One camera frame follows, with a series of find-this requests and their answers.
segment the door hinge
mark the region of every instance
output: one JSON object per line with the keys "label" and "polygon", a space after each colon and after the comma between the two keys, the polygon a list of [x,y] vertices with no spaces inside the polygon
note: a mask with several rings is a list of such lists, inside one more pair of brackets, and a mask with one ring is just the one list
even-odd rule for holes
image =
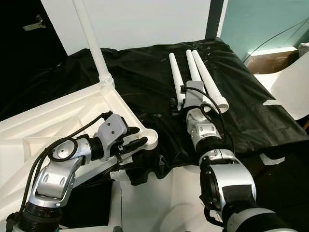
{"label": "door hinge", "polygon": [[37,23],[26,25],[26,26],[23,27],[23,29],[25,31],[28,31],[28,30],[38,29],[38,28],[46,28],[46,26],[43,23],[43,19],[39,14],[35,17],[35,19],[36,19]]}

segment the black cable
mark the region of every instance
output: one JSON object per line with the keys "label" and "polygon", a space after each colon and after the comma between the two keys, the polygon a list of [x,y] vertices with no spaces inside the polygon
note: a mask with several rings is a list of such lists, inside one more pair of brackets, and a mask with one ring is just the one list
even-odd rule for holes
{"label": "black cable", "polygon": [[227,133],[227,136],[229,137],[229,139],[231,141],[233,153],[236,155],[234,139],[233,139],[233,137],[230,135],[230,133],[228,131],[226,133]]}
{"label": "black cable", "polygon": [[210,212],[210,209],[204,207],[204,216],[206,220],[215,226],[224,227],[223,222],[217,221],[216,218],[211,216]]}
{"label": "black cable", "polygon": [[[204,110],[205,106],[208,106],[210,109],[212,109],[214,112],[216,112],[212,105],[210,105],[208,103],[202,103],[201,106],[200,106],[200,109],[201,109],[201,112],[202,112],[203,115],[206,114],[206,112]],[[219,111],[218,115],[219,115],[219,120],[220,120],[221,125],[222,125],[222,130],[223,130],[223,135],[224,135],[224,142],[226,143],[226,129],[225,129],[225,124],[224,124],[224,120],[223,120],[223,116],[222,116],[221,111]]]}
{"label": "black cable", "polygon": [[[270,39],[266,40],[266,41],[263,42],[261,45],[259,45],[256,49],[254,49],[253,52],[255,52],[257,49],[259,49],[261,46],[263,46],[263,45],[266,44],[267,42],[269,42],[269,41],[271,41],[272,39],[276,38],[277,36],[279,36],[279,35],[281,35],[281,34],[287,32],[288,30],[290,30],[290,29],[292,29],[292,28],[298,26],[299,24],[302,24],[302,23],[304,23],[304,22],[306,22],[306,21],[308,21],[308,20],[309,20],[309,17],[306,18],[306,19],[304,19],[303,21],[301,21],[301,22],[295,24],[294,26],[291,26],[291,27],[289,27],[288,29],[285,29],[284,31],[282,31],[282,32],[280,32],[280,33],[274,35],[273,37],[271,37]],[[253,52],[251,52],[250,55],[248,55],[248,56],[243,60],[243,63],[253,54]]]}
{"label": "black cable", "polygon": [[[214,99],[212,99],[207,93],[205,93],[204,91],[202,91],[202,90],[200,90],[200,89],[198,89],[198,88],[194,88],[194,87],[184,87],[184,89],[194,90],[194,91],[197,91],[197,92],[203,94],[203,95],[204,95],[205,97],[207,97],[207,98],[212,102],[212,104],[216,107],[217,113],[219,114],[220,122],[221,122],[221,124],[222,124],[222,129],[223,129],[223,133],[224,133],[224,140],[225,140],[225,142],[226,142],[226,130],[225,130],[225,124],[224,124],[223,116],[222,116],[222,113],[221,113],[221,110],[220,110],[219,106],[218,106],[217,103],[214,101]],[[200,107],[200,109],[201,109],[201,111],[202,111],[202,114],[206,113],[206,112],[204,111],[204,107],[202,107],[202,105],[208,106],[208,107],[211,108],[214,112],[216,112],[216,110],[213,108],[212,105],[210,105],[210,104],[208,104],[208,103],[202,103],[202,104],[201,104],[201,107]]]}
{"label": "black cable", "polygon": [[[201,111],[201,107],[200,107],[200,106],[192,106],[192,107],[190,107],[190,110],[192,110],[192,109],[199,109],[199,110]],[[202,112],[203,116],[204,116],[209,122],[213,123],[212,119],[207,115],[207,113],[205,112],[205,110],[204,110],[204,111],[201,111],[201,112]]]}
{"label": "black cable", "polygon": [[[67,136],[65,138],[61,138],[61,139],[56,140],[55,142],[53,142],[47,148],[44,149],[44,151],[35,159],[32,167],[30,169],[30,172],[29,172],[29,175],[28,175],[28,179],[27,179],[27,182],[26,182],[26,187],[25,187],[25,192],[24,192],[23,200],[21,202],[21,206],[20,206],[20,209],[19,209],[19,213],[22,214],[23,211],[24,211],[26,200],[27,200],[27,196],[28,196],[28,192],[29,192],[29,188],[30,188],[30,184],[31,184],[31,180],[32,180],[32,176],[33,176],[35,168],[37,167],[35,175],[34,175],[34,177],[35,177],[34,181],[36,180],[36,178],[39,175],[39,172],[41,170],[41,167],[42,167],[42,164],[44,162],[44,159],[47,156],[49,158],[51,157],[53,148],[55,148],[56,146],[62,144],[63,142],[65,142],[67,140],[70,140],[70,141],[72,141],[74,143],[74,150],[73,151],[76,151],[76,149],[77,149],[77,142],[72,137],[77,135],[77,134],[79,134],[80,132],[84,131],[85,129],[87,129],[88,127],[93,125],[94,123],[96,123],[100,118],[103,118],[104,120],[106,120],[111,114],[112,114],[112,111],[109,111],[107,113],[103,113],[103,114],[99,115],[94,120],[89,122],[87,125],[83,126],[82,128],[78,129],[77,131],[75,131],[74,133],[70,134],[69,136]],[[65,160],[67,160],[67,159],[66,158],[58,159],[58,162],[59,161],[62,162],[62,161],[65,161]]]}

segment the black tarp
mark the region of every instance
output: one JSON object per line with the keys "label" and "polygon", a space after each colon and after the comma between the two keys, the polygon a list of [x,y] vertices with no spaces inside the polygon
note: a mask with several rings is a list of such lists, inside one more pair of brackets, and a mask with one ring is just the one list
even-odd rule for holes
{"label": "black tarp", "polygon": [[[117,91],[144,126],[155,129],[159,136],[156,149],[134,154],[133,163],[110,168],[103,173],[102,180],[109,179],[109,171],[124,168],[131,183],[137,185],[147,181],[150,171],[163,178],[173,167],[195,163],[192,159],[194,149],[183,116],[177,114],[172,106],[176,94],[168,58],[170,52],[175,54],[185,82],[190,79],[185,56],[187,49],[199,52],[229,102],[230,108],[224,113],[224,119],[239,158],[248,162],[249,157],[261,152],[273,158],[282,157],[308,144],[309,137],[305,131],[281,106],[263,106],[266,100],[274,98],[220,39],[122,51],[102,49]],[[20,81],[14,95],[5,90],[0,99],[0,119],[97,82],[98,73],[90,51],[83,49],[59,66]],[[217,117],[212,113],[210,116],[220,130]]]}

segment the white wall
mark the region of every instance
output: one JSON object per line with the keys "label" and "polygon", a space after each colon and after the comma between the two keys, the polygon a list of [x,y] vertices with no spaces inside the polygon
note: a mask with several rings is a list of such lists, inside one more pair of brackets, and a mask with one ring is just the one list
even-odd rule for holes
{"label": "white wall", "polygon": [[[84,0],[100,47],[117,50],[205,38],[211,0]],[[88,48],[71,0],[42,0],[64,49]]]}

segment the white pvc pipe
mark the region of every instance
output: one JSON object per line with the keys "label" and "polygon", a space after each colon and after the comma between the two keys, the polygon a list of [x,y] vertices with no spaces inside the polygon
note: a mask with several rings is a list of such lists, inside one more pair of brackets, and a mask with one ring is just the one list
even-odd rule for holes
{"label": "white pvc pipe", "polygon": [[218,87],[216,86],[215,82],[213,81],[210,73],[208,72],[204,62],[202,61],[201,57],[199,56],[198,52],[194,50],[192,52],[192,55],[194,57],[194,60],[197,64],[197,68],[199,70],[199,73],[201,74],[201,77],[203,79],[203,82],[205,84],[205,87],[207,89],[207,92],[211,98],[217,103],[219,106],[221,113],[224,113],[228,110],[229,105],[225,99],[218,90]]}
{"label": "white pvc pipe", "polygon": [[96,64],[98,71],[98,78],[102,87],[112,84],[114,86],[114,80],[112,75],[109,73],[105,60],[103,58],[100,46],[93,32],[91,22],[89,20],[84,1],[73,0],[75,10],[81,22],[85,37],[87,39],[92,58]]}
{"label": "white pvc pipe", "polygon": [[[197,65],[195,64],[195,61],[194,61],[194,58],[193,58],[193,55],[192,55],[192,51],[186,50],[185,53],[187,55],[191,79],[193,81],[202,81],[201,77],[198,73]],[[206,96],[203,96],[203,102],[206,102],[206,103],[210,104],[211,106],[213,106],[212,102]],[[208,112],[211,109],[209,107],[205,107],[204,110],[205,110],[205,112]]]}
{"label": "white pvc pipe", "polygon": [[170,61],[170,66],[172,68],[174,85],[175,85],[175,90],[176,90],[176,96],[177,96],[177,102],[178,102],[177,109],[180,110],[181,104],[183,103],[183,100],[185,99],[185,94],[180,93],[181,91],[180,86],[183,86],[183,79],[182,79],[182,76],[180,75],[180,71],[179,71],[174,53],[169,54],[169,61]]}

